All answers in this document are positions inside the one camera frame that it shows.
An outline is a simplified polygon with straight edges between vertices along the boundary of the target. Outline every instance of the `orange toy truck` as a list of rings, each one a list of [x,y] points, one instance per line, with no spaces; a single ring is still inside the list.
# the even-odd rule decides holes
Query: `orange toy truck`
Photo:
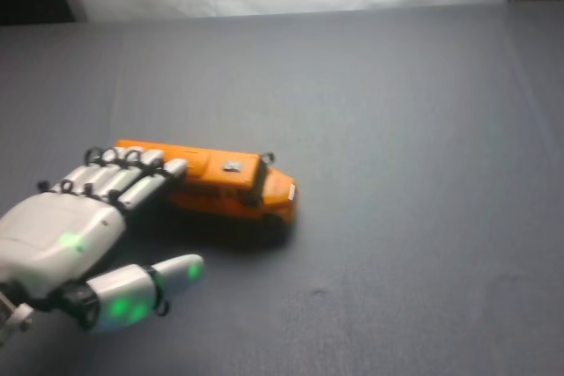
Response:
[[[292,223],[298,189],[292,177],[270,168],[272,153],[239,153],[120,140],[116,147],[142,147],[165,153],[164,160],[186,159],[185,183],[170,200],[181,208],[262,221],[279,229]]]

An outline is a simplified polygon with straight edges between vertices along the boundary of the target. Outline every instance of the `white robotic hand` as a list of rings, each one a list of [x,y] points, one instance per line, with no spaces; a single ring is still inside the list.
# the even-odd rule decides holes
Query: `white robotic hand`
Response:
[[[165,297],[200,277],[202,258],[189,254],[85,281],[123,234],[127,216],[184,178],[186,160],[163,158],[140,147],[90,149],[83,166],[52,188],[41,182],[40,194],[0,219],[0,340],[28,326],[29,306],[61,309],[87,330],[122,328],[151,310],[166,313]]]

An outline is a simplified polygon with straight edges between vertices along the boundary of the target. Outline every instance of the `school bus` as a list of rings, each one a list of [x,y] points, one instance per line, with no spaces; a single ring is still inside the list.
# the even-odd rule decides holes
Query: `school bus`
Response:
[[[170,194],[181,208],[240,217],[280,227],[292,223],[298,197],[294,179],[270,165],[272,153],[262,155],[120,140],[116,147],[164,151],[164,160],[186,159],[186,179]]]

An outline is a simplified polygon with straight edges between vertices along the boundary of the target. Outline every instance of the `gray tabletop surface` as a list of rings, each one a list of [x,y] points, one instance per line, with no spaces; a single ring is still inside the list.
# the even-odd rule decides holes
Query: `gray tabletop surface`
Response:
[[[3,376],[564,373],[564,4],[3,28],[0,101],[0,212],[119,137],[301,188],[279,249],[155,217],[115,265],[205,280],[110,335],[39,314]]]

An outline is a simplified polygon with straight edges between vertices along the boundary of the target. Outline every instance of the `green light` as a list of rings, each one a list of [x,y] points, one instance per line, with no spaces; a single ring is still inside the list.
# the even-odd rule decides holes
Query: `green light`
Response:
[[[130,302],[127,299],[117,299],[109,308],[109,315],[114,319],[123,317],[130,309]]]
[[[72,248],[79,253],[83,253],[85,251],[85,246],[82,242],[82,236],[79,233],[65,232],[59,237],[59,243],[62,246]]]
[[[150,311],[151,308],[146,303],[137,304],[133,307],[133,311],[127,320],[128,324],[132,325],[133,323],[137,323],[138,321],[144,319]]]
[[[192,281],[195,281],[202,275],[202,270],[204,267],[202,263],[192,264],[188,267],[188,278]]]

